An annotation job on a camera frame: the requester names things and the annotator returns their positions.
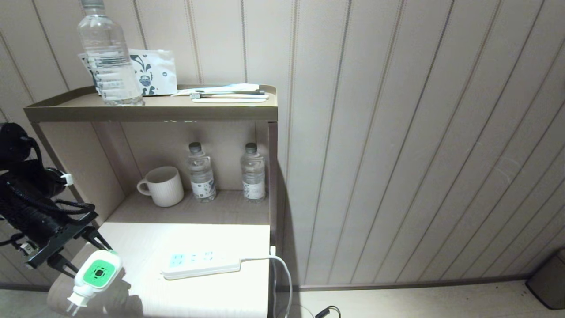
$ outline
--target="electrical outlet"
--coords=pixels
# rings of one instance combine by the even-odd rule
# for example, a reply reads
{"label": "electrical outlet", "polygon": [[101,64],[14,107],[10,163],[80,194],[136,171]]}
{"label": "electrical outlet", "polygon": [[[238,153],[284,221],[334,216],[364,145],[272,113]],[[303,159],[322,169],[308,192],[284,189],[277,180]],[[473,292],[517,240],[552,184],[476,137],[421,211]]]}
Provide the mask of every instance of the electrical outlet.
{"label": "electrical outlet", "polygon": [[188,253],[173,253],[161,274],[167,280],[237,272],[241,260],[223,251],[204,250]]}

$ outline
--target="mug handle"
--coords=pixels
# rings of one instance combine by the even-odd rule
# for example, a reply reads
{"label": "mug handle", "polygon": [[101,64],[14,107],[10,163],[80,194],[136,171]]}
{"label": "mug handle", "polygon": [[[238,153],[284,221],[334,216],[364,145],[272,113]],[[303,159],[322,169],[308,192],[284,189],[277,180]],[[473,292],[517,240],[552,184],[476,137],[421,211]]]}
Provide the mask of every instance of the mug handle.
{"label": "mug handle", "polygon": [[138,190],[141,194],[143,194],[143,195],[151,196],[151,192],[149,192],[149,191],[144,190],[144,189],[141,188],[141,185],[142,185],[142,184],[147,184],[147,180],[143,179],[143,180],[139,181],[139,182],[137,183],[137,190]]}

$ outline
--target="plastic water bottle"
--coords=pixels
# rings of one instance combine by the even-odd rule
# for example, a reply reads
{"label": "plastic water bottle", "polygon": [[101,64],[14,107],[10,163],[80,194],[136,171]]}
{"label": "plastic water bottle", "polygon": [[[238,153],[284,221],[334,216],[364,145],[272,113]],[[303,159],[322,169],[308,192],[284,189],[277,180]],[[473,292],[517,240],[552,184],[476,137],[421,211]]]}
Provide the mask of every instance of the plastic water bottle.
{"label": "plastic water bottle", "polygon": [[213,201],[216,198],[216,184],[212,172],[212,161],[202,151],[200,143],[190,143],[188,149],[190,150],[188,170],[192,194],[200,202]]}
{"label": "plastic water bottle", "polygon": [[106,15],[102,0],[81,0],[86,17],[78,31],[106,105],[145,105],[124,32]]}
{"label": "plastic water bottle", "polygon": [[249,202],[261,202],[265,198],[265,159],[257,152],[257,144],[245,145],[245,154],[241,157],[241,179],[244,185],[244,197]]}

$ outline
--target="tea bag packet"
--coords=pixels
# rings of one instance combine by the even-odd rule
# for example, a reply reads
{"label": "tea bag packet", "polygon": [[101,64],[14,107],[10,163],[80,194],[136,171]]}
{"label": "tea bag packet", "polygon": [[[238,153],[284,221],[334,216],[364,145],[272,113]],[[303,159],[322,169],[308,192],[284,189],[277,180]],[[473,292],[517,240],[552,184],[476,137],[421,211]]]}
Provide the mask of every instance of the tea bag packet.
{"label": "tea bag packet", "polygon": [[[129,56],[144,96],[171,95],[177,92],[175,57],[172,51],[130,49]],[[81,53],[79,57],[100,94],[86,54]]]}

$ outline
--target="white mug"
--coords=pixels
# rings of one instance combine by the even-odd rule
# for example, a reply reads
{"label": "white mug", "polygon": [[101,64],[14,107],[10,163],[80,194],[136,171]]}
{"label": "white mug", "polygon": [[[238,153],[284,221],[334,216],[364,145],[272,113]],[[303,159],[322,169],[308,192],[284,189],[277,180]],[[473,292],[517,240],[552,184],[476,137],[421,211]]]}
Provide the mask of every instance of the white mug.
{"label": "white mug", "polygon": [[[143,184],[149,190],[141,188]],[[175,167],[151,170],[145,175],[145,179],[137,183],[137,190],[143,195],[151,196],[153,202],[162,208],[171,207],[184,197],[179,170]]]}

